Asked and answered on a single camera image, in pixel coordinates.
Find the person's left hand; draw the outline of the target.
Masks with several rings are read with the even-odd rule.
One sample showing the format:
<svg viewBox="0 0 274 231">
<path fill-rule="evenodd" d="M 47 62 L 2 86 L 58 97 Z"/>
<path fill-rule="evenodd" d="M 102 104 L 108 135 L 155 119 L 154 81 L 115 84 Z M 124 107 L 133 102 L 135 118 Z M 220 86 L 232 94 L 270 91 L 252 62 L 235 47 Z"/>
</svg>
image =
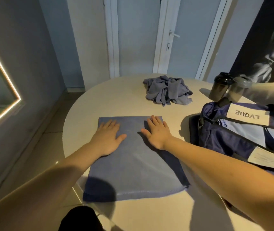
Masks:
<svg viewBox="0 0 274 231">
<path fill-rule="evenodd" d="M 108 122 L 101 123 L 104 124 L 104 127 L 100 131 L 96 131 L 89 142 L 99 156 L 110 155 L 119 147 L 116 145 L 115 140 L 119 136 L 120 124 L 115 121 L 114 131 L 108 131 Z"/>
</svg>

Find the person's right hand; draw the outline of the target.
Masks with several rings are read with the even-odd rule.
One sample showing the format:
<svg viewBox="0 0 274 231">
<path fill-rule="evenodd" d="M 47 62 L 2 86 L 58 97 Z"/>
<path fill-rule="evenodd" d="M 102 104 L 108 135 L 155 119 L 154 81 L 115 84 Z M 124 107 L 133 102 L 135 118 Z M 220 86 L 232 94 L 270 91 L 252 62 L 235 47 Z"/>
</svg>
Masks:
<svg viewBox="0 0 274 231">
<path fill-rule="evenodd" d="M 157 118 L 159 120 L 159 127 L 157 129 L 151 129 L 151 117 L 147 119 L 147 125 L 149 127 L 149 131 L 152 134 L 152 140 L 150 142 L 150 144 L 157 148 L 158 150 L 166 150 L 166 145 L 168 143 L 169 140 L 171 140 L 173 138 L 173 135 L 170 132 L 164 132 L 163 131 L 163 125 L 162 125 L 162 120 L 158 117 Z"/>
</svg>

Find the blue towel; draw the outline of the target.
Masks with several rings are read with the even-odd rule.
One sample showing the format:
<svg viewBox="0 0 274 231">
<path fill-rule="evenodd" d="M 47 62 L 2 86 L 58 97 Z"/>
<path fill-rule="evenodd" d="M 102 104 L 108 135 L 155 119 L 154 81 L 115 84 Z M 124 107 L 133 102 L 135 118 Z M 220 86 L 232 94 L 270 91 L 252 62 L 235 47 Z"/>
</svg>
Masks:
<svg viewBox="0 0 274 231">
<path fill-rule="evenodd" d="M 85 182 L 85 202 L 116 202 L 160 198 L 187 190 L 190 183 L 180 161 L 154 148 L 140 132 L 149 129 L 147 116 L 99 117 L 98 126 L 109 120 L 120 124 L 116 136 L 126 139 L 110 155 L 90 167 Z"/>
</svg>

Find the person's left forearm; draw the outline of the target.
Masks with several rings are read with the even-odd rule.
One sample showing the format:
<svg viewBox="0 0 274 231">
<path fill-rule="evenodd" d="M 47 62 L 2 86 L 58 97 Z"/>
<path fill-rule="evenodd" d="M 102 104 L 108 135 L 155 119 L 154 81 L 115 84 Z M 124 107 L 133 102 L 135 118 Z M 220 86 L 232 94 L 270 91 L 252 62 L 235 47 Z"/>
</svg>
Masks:
<svg viewBox="0 0 274 231">
<path fill-rule="evenodd" d="M 87 143 L 0 200 L 0 231 L 40 231 L 90 165 L 101 156 Z"/>
</svg>

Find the person's right forearm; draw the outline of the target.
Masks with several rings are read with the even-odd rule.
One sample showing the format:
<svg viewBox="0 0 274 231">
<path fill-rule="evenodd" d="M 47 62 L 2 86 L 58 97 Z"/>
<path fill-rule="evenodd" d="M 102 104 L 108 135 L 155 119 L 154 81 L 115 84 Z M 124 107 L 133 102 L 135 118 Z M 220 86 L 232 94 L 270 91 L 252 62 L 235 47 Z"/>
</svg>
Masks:
<svg viewBox="0 0 274 231">
<path fill-rule="evenodd" d="M 274 175 L 175 137 L 164 141 L 163 148 L 265 231 L 274 231 Z"/>
</svg>

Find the crumpled grey-blue cloth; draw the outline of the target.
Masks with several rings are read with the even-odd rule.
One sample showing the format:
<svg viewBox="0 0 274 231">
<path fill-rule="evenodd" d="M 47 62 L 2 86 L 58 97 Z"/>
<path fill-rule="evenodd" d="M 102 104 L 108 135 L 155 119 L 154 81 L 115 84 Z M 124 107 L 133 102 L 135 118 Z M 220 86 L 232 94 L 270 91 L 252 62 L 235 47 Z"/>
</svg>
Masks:
<svg viewBox="0 0 274 231">
<path fill-rule="evenodd" d="M 189 105 L 192 103 L 193 92 L 185 84 L 182 78 L 173 78 L 166 75 L 147 78 L 143 80 L 146 88 L 146 99 L 161 104 L 162 106 L 171 103 L 178 105 Z"/>
</svg>

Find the navy blue sports bag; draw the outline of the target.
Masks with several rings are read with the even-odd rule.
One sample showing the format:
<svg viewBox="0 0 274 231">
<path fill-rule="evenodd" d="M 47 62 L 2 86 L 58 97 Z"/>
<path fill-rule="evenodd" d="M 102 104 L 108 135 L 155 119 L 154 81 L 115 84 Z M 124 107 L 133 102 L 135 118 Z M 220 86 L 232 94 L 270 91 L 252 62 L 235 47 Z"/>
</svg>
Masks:
<svg viewBox="0 0 274 231">
<path fill-rule="evenodd" d="M 189 119 L 190 142 L 274 175 L 274 105 L 210 102 Z"/>
</svg>

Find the dark shaker bottle black lid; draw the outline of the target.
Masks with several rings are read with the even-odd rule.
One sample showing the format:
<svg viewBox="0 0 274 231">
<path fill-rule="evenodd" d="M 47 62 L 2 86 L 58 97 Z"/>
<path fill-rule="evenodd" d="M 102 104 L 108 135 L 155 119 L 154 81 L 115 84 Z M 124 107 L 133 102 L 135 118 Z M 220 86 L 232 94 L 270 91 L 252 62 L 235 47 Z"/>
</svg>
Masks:
<svg viewBox="0 0 274 231">
<path fill-rule="evenodd" d="M 233 83 L 234 80 L 230 73 L 219 73 L 214 79 L 208 98 L 212 101 L 218 102 L 224 97 L 225 93 Z"/>
</svg>

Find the grey shaker bottle grey lid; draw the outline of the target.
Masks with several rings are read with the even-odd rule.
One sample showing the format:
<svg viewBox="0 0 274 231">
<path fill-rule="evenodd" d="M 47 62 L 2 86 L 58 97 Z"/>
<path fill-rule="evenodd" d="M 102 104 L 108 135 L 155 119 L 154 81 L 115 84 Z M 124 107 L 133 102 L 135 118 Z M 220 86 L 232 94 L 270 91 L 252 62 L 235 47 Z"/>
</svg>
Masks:
<svg viewBox="0 0 274 231">
<path fill-rule="evenodd" d="M 251 88 L 252 80 L 244 74 L 233 78 L 233 83 L 230 86 L 226 97 L 230 102 L 238 102 L 243 94 Z"/>
</svg>

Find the person's black trouser leg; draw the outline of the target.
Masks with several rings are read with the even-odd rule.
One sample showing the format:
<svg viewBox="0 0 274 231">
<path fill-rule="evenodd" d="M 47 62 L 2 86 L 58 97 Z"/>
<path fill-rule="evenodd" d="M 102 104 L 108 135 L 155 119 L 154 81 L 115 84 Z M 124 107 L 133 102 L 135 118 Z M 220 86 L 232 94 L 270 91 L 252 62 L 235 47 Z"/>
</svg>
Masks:
<svg viewBox="0 0 274 231">
<path fill-rule="evenodd" d="M 62 219 L 58 231 L 105 231 L 93 208 L 77 206 Z"/>
</svg>

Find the white door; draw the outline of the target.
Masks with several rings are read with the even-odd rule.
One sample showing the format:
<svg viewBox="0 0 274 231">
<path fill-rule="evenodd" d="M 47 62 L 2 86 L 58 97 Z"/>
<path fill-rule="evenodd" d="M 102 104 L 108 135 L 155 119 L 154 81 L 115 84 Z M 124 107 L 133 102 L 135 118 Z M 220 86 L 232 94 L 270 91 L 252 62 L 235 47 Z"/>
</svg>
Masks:
<svg viewBox="0 0 274 231">
<path fill-rule="evenodd" d="M 103 0 L 110 77 L 161 73 L 202 80 L 232 1 Z"/>
</svg>

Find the dark wall poster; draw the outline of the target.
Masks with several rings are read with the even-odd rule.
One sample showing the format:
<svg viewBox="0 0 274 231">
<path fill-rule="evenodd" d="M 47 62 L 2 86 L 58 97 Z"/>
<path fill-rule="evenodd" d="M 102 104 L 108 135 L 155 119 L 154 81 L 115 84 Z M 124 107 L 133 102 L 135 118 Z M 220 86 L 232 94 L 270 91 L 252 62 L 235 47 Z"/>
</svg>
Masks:
<svg viewBox="0 0 274 231">
<path fill-rule="evenodd" d="M 264 0 L 230 70 L 254 83 L 274 82 L 274 0 Z"/>
</svg>

